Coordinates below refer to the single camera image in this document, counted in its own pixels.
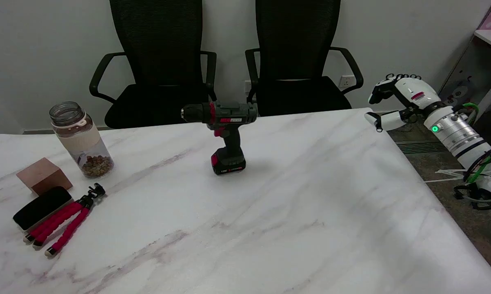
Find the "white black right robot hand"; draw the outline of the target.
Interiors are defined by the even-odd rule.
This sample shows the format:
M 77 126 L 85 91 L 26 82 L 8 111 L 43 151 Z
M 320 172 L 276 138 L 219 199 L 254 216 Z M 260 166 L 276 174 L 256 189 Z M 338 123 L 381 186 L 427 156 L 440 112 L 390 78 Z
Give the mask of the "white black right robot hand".
M 378 82 L 369 96 L 368 103 L 378 104 L 392 96 L 403 104 L 403 110 L 383 115 L 375 112 L 364 114 L 364 118 L 378 132 L 400 128 L 408 124 L 412 116 L 427 118 L 432 112 L 446 106 L 436 91 L 416 75 L 397 74 Z

